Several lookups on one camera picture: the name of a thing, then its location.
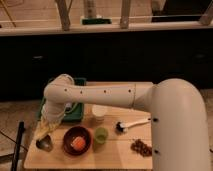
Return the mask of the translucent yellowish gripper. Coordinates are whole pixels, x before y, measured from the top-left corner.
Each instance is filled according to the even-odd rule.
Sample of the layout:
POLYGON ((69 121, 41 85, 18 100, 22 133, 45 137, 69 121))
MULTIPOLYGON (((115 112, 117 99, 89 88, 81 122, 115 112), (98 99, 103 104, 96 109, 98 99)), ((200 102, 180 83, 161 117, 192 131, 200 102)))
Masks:
POLYGON ((49 133, 52 133, 59 127, 59 125, 62 122, 63 117, 64 117, 63 114, 59 114, 59 115, 44 114, 41 116, 41 120, 38 124, 37 130, 38 129, 48 129, 49 133))

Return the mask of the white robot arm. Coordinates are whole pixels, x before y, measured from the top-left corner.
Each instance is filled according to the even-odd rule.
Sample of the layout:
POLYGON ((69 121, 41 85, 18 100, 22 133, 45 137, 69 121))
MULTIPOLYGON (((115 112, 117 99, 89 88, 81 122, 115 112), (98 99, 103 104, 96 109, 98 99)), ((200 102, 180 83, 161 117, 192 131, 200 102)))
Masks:
POLYGON ((80 86, 61 74, 47 83, 43 97, 37 139, 57 129, 68 103, 145 111, 151 114, 153 171, 211 171, 205 103, 186 80, 80 86))

